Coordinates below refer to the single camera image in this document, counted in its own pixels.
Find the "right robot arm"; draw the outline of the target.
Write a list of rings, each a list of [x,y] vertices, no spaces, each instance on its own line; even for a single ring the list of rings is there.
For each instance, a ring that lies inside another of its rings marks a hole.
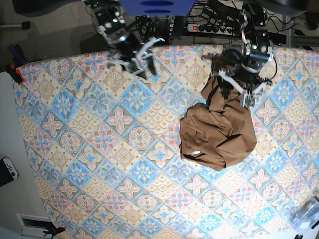
[[[120,65],[122,70],[143,79],[146,79],[146,68],[152,75],[157,74],[151,48],[165,40],[150,35],[154,29],[150,17],[138,16],[127,25],[124,8],[117,0],[85,0],[84,4],[93,11],[98,33],[119,51],[119,57],[110,58],[107,67]]]

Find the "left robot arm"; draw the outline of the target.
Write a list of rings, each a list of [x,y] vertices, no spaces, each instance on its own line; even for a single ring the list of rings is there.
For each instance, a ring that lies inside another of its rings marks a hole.
[[[245,1],[239,12],[240,33],[243,46],[227,48],[214,57],[211,74],[218,79],[225,99],[231,90],[240,96],[240,105],[252,108],[255,99],[261,95],[269,78],[259,76],[264,65],[274,58],[266,28],[265,12],[255,3]]]

